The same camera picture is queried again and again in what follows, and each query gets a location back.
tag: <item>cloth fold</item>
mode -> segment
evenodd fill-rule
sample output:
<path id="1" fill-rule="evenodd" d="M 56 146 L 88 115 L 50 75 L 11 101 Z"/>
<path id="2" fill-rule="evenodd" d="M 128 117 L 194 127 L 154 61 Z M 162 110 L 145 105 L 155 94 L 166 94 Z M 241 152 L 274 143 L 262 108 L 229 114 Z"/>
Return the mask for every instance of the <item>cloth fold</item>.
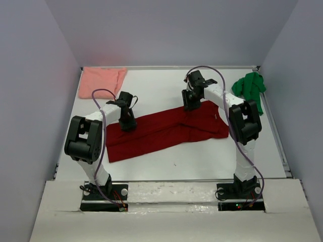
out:
<path id="1" fill-rule="evenodd" d="M 105 88 L 112 91 L 116 96 L 121 89 L 127 69 L 109 69 L 97 67 L 84 67 L 80 81 L 79 98 L 92 98 L 95 89 Z M 106 91 L 97 91 L 95 98 L 113 99 L 113 96 Z"/>
<path id="2" fill-rule="evenodd" d="M 246 100 L 255 100 L 259 115 L 263 114 L 260 102 L 260 92 L 265 92 L 266 87 L 263 84 L 263 77 L 257 72 L 248 73 L 244 78 L 239 79 L 232 86 L 234 95 L 243 95 Z"/>
<path id="3" fill-rule="evenodd" d="M 136 119 L 137 129 L 123 132 L 119 124 L 106 128 L 109 162 L 129 159 L 184 142 L 227 138 L 228 126 L 219 116 L 218 106 L 210 101 L 186 112 L 184 107 L 153 113 Z"/>

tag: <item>purple cable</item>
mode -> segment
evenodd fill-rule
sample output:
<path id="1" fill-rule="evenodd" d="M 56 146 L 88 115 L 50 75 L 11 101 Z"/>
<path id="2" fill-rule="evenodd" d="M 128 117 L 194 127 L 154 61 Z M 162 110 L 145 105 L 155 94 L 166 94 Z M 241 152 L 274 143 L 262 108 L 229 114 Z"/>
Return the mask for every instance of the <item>purple cable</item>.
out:
<path id="1" fill-rule="evenodd" d="M 260 175 L 260 177 L 261 177 L 261 181 L 262 181 L 262 186 L 261 186 L 261 190 L 260 190 L 260 193 L 259 193 L 259 195 L 258 195 L 258 197 L 255 199 L 255 200 L 253 200 L 251 203 L 249 203 L 248 205 L 246 205 L 246 207 L 248 207 L 248 206 L 251 206 L 251 205 L 253 205 L 260 197 L 261 197 L 261 195 L 262 195 L 262 192 L 263 192 L 263 188 L 264 188 L 264 178 L 263 178 L 263 175 L 261 174 L 261 172 L 258 170 L 258 168 L 254 165 L 254 163 L 249 159 L 249 157 L 248 156 L 246 156 L 246 154 L 245 153 L 243 153 L 243 151 L 241 150 L 241 148 L 240 148 L 240 146 L 239 146 L 239 144 L 238 144 L 238 142 L 237 142 L 237 140 L 236 140 L 236 135 L 235 135 L 235 133 L 234 133 L 234 131 L 233 131 L 233 129 L 232 129 L 232 125 L 231 125 L 231 123 L 230 123 L 230 120 L 229 120 L 229 115 L 228 115 L 228 109 L 227 109 L 227 102 L 226 102 L 226 81 L 224 80 L 224 77 L 223 77 L 223 75 L 221 74 L 221 72 L 219 72 L 217 69 L 215 69 L 215 68 L 213 68 L 213 67 L 209 67 L 209 66 L 197 66 L 197 67 L 194 67 L 194 68 L 192 68 L 192 69 L 190 69 L 188 72 L 187 72 L 187 74 L 186 74 L 186 76 L 185 76 L 185 80 L 187 79 L 187 76 L 188 76 L 188 74 L 190 74 L 190 72 L 192 71 L 192 70 L 195 70 L 195 69 L 197 69 L 197 68 L 208 68 L 208 69 L 211 69 L 211 70 L 213 70 L 213 71 L 215 71 L 215 72 L 217 72 L 219 75 L 220 75 L 220 77 L 221 77 L 221 79 L 222 79 L 222 82 L 223 82 L 223 106 L 224 106 L 224 112 L 225 112 L 225 114 L 226 114 L 226 119 L 227 119 L 227 122 L 228 122 L 228 126 L 229 126 L 229 132 L 230 132 L 230 135 L 231 135 L 231 137 L 232 137 L 232 139 L 234 140 L 234 142 L 235 142 L 235 144 L 236 144 L 236 146 L 237 146 L 237 148 L 238 148 L 238 150 L 240 151 L 240 153 L 243 155 L 243 157 L 250 163 L 250 165 L 252 165 L 253 167 L 254 167 L 254 169 L 258 172 L 258 174 Z"/>
<path id="2" fill-rule="evenodd" d="M 96 181 L 97 173 L 98 173 L 98 171 L 99 171 L 99 169 L 100 169 L 100 167 L 101 167 L 101 164 L 102 164 L 103 155 L 104 155 L 104 151 L 105 151 L 105 144 L 106 144 L 106 119 L 105 119 L 105 114 L 104 114 L 104 112 L 101 110 L 101 107 L 100 107 L 99 103 L 95 100 L 95 97 L 94 97 L 94 94 L 95 94 L 95 92 L 97 92 L 97 91 L 107 91 L 107 92 L 111 93 L 111 94 L 112 94 L 112 96 L 116 99 L 115 94 L 114 94 L 112 91 L 108 90 L 108 89 L 103 89 L 103 88 L 101 88 L 101 89 L 95 89 L 95 90 L 92 92 L 92 99 L 93 99 L 93 101 L 94 101 L 95 105 L 98 107 L 98 109 L 100 110 L 100 112 L 102 113 L 102 116 L 103 116 L 103 133 L 104 133 L 104 136 L 103 136 L 103 148 L 102 148 L 102 152 L 101 152 L 101 157 L 100 157 L 99 164 L 98 164 L 98 166 L 97 166 L 97 168 L 96 168 L 96 171 L 95 171 L 95 173 L 94 173 L 94 182 L 95 182 L 96 188 L 97 188 L 97 189 L 98 189 L 98 191 L 100 192 L 101 196 L 102 196 L 104 199 L 106 199 L 107 201 L 109 201 L 109 202 L 111 202 L 111 203 L 113 203 L 113 204 L 115 204 L 115 205 L 117 205 L 117 206 L 119 207 L 121 204 L 119 204 L 119 203 L 117 203 L 117 202 L 115 202 L 115 201 L 113 201 L 113 200 L 109 199 L 106 195 L 104 195 L 104 193 L 102 192 L 102 190 L 101 190 L 101 188 L 100 188 L 99 184 L 98 184 L 98 183 L 97 183 L 97 181 Z"/>

